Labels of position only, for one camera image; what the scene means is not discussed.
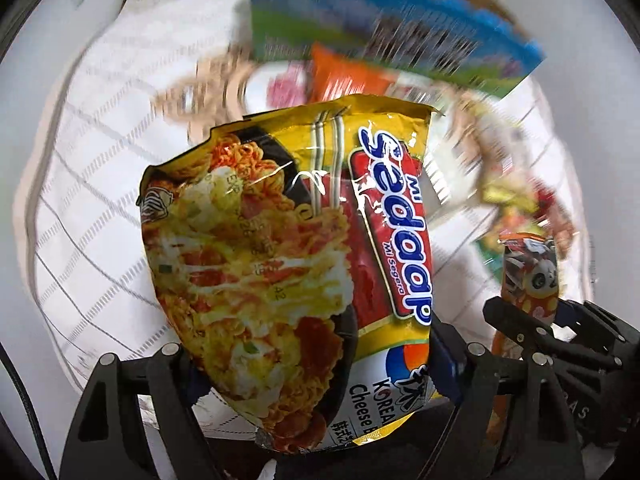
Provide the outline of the yellow Sedaap noodle packet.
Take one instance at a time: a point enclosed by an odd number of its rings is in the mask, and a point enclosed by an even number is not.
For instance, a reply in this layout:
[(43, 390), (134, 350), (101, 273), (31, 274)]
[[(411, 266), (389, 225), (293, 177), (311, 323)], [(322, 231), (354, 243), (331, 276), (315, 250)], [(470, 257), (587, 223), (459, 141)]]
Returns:
[(431, 401), (432, 115), (362, 94), (273, 110), (143, 174), (156, 299), (274, 450), (348, 445)]

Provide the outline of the blue green cardboard box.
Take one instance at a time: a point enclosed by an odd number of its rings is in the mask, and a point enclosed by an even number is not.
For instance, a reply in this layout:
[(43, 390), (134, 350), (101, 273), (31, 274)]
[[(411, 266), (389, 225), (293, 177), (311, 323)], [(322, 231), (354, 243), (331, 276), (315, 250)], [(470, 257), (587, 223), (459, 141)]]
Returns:
[(495, 0), (250, 0), (250, 19), (262, 61), (309, 58), (323, 44), (498, 98), (544, 60)]

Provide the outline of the white checked floral quilt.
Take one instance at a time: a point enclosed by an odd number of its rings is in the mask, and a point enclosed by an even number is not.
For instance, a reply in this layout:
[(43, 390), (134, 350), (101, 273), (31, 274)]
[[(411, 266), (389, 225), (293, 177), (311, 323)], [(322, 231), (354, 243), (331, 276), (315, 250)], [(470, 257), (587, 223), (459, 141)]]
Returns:
[[(533, 72), (498, 98), (350, 59), (393, 78), (384, 96), (433, 109), (420, 177), (433, 318), (516, 356), (515, 341), (480, 326), (482, 305), (501, 292), (501, 235), (552, 237), (559, 301), (593, 295), (582, 190)], [(182, 345), (146, 260), (139, 208), (145, 170), (205, 142), (215, 127), (314, 104), (310, 66), (311, 55), (256, 58), (250, 0), (175, 0), (123, 13), (81, 55), (48, 107), (40, 162), (18, 191), (21, 266), (77, 388), (105, 353), (129, 360)], [(213, 383), (196, 414), (209, 437), (259, 436)]]

